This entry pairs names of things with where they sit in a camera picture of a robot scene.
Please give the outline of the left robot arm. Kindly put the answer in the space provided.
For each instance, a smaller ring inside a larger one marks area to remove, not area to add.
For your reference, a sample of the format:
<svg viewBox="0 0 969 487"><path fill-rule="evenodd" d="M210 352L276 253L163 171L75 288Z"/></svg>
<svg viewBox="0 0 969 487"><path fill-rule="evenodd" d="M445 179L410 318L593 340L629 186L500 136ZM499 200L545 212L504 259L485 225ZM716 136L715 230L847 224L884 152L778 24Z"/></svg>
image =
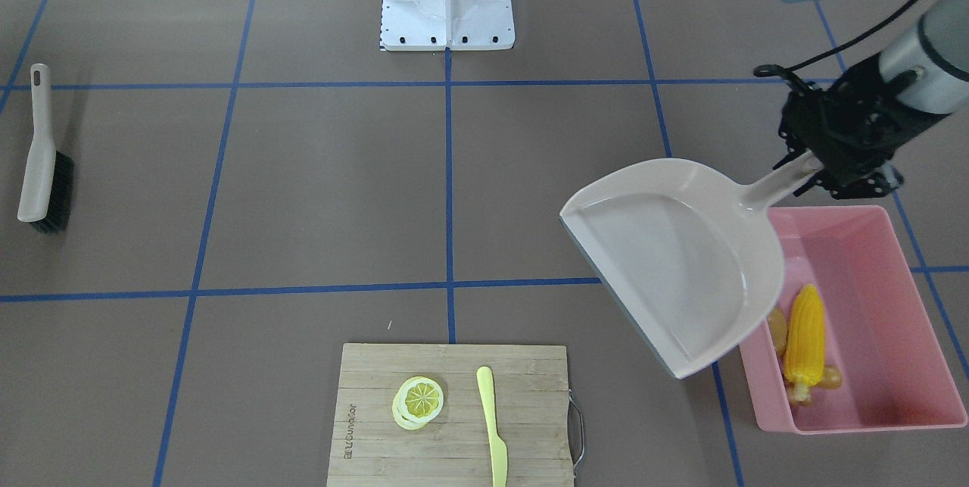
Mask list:
<svg viewBox="0 0 969 487"><path fill-rule="evenodd" d="M780 0L786 3L821 0ZM903 184L893 166L908 142L967 106L967 0L936 0L889 45L844 70L830 86L804 80L799 71L841 55L882 31L923 0L905 0L865 31L826 52L788 65L762 65L758 77L789 87L778 135L787 153L812 167L792 187L814 187L834 199L872 199Z"/></svg>

